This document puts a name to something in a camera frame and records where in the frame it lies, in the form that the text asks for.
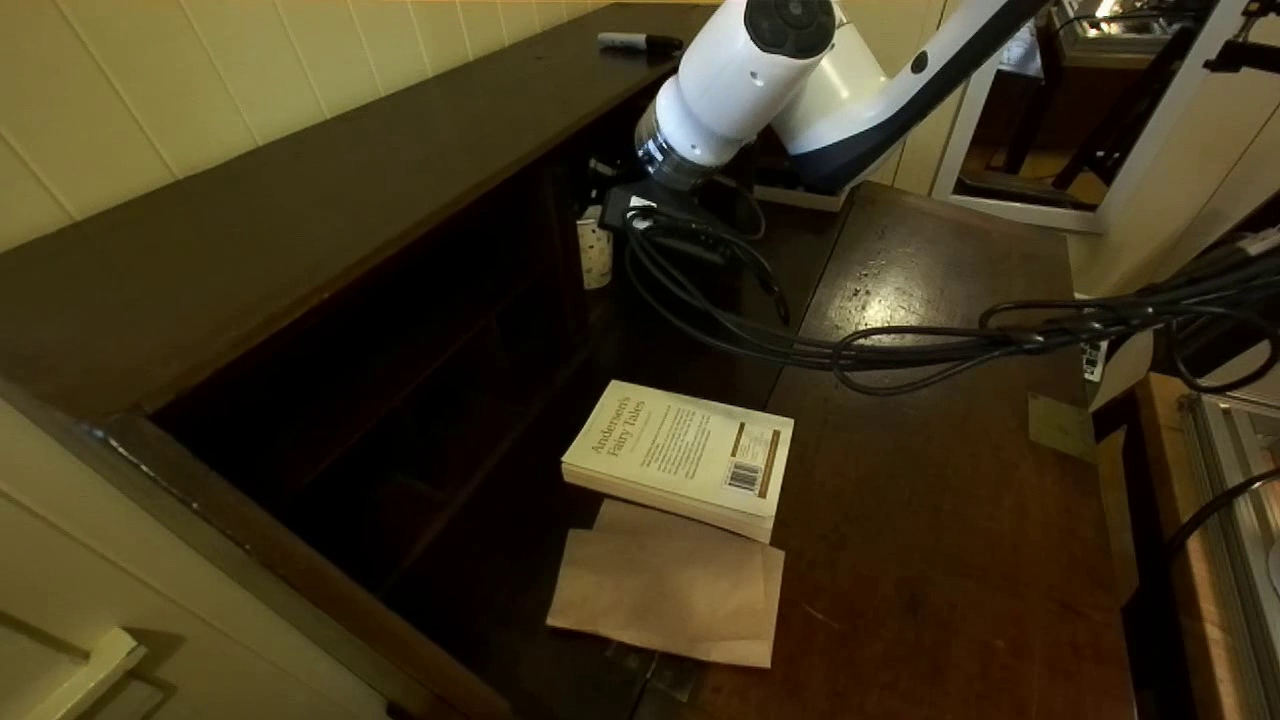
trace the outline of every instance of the cabinet door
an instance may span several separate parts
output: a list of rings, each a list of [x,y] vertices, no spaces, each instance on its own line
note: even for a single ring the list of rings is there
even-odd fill
[[[383,717],[383,696],[5,394],[0,454],[0,654],[24,654],[0,663],[0,717],[30,717],[77,692],[100,696],[94,706],[107,717],[148,705],[162,705],[162,720]]]

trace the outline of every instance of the white book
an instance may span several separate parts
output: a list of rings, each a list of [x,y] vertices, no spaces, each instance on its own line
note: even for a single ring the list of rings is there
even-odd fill
[[[568,484],[773,539],[797,419],[611,378],[560,454]]]

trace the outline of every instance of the brown paper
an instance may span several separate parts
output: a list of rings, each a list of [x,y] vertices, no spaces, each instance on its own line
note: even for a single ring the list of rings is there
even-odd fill
[[[773,663],[785,553],[632,503],[568,533],[547,622],[714,663]]]

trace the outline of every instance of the wooden cabinet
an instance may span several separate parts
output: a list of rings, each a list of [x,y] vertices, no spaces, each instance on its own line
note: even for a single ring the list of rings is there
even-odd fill
[[[603,7],[5,252],[0,371],[374,686],[506,713],[470,629],[558,559],[494,526],[564,511],[577,166],[671,66],[596,31],[702,19]]]

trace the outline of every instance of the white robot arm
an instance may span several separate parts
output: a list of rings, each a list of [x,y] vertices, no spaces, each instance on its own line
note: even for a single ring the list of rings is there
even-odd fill
[[[965,0],[892,81],[833,0],[726,0],[638,127],[653,180],[693,186],[769,123],[812,190],[841,190],[1047,0]]]

